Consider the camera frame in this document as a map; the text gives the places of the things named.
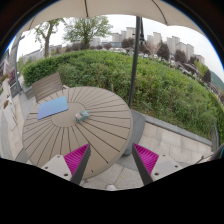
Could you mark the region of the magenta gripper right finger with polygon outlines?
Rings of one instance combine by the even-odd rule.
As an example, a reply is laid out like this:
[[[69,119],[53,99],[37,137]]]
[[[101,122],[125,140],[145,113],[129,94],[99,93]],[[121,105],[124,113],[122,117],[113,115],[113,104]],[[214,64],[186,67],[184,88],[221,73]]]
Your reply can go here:
[[[132,145],[132,155],[144,185],[148,185],[182,169],[182,167],[168,155],[158,155],[137,144]]]

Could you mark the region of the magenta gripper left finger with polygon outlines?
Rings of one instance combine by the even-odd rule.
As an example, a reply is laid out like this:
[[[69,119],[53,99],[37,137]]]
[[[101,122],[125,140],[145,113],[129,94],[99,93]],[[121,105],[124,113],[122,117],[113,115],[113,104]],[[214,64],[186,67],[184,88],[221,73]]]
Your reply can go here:
[[[42,169],[79,185],[91,155],[90,145],[83,145],[65,156],[56,155]]]

